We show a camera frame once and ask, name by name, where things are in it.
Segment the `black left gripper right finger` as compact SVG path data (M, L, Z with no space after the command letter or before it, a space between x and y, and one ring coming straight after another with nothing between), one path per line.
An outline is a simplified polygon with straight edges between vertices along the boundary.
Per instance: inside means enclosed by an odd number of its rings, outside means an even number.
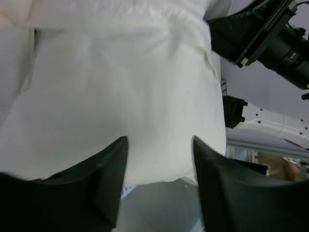
M204 228L208 232L306 232L309 182L253 171L193 137Z

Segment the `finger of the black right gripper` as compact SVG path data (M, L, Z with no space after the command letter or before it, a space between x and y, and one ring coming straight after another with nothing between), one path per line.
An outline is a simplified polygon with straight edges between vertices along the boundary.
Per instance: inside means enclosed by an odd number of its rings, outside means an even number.
M231 63L237 63L241 53L257 33L266 16L256 12L264 0L253 0L237 13L208 21L212 49Z

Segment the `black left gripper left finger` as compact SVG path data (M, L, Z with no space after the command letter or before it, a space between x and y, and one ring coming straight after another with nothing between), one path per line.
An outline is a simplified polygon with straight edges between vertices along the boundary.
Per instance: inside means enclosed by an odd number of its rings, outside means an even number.
M128 156L123 136L101 152L52 175L0 175L3 232L110 232L117 224Z

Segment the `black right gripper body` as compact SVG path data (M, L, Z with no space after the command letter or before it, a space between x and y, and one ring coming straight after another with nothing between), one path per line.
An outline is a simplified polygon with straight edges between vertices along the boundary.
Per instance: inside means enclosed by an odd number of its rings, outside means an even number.
M266 0L256 12L264 13L265 21L237 60L237 66L248 66L259 59L285 24L295 15L295 0Z

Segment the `white pillow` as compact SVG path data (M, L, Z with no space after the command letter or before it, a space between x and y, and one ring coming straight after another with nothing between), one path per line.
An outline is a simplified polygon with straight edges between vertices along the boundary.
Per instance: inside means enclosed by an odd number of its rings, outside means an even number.
M32 180L129 140L125 185L194 179L193 136L223 155L220 82L208 35L59 32L39 45L30 87L0 126L0 169Z

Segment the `grey pillowcase with cream frill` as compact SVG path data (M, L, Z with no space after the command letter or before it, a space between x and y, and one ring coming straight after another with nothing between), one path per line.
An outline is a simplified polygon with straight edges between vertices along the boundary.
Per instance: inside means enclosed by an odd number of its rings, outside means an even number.
M0 27L120 32L154 24L175 28L203 52L214 78L211 36L203 16L212 0L2 0Z

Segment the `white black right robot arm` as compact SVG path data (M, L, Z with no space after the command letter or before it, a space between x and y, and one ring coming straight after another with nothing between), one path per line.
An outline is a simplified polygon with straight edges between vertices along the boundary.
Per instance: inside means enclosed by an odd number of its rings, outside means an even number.
M221 77L227 81L228 95L244 99L262 109L308 122L309 103L301 99L304 91L261 63L239 68L222 59ZM229 141L301 150L283 139L254 130L228 129L227 136Z

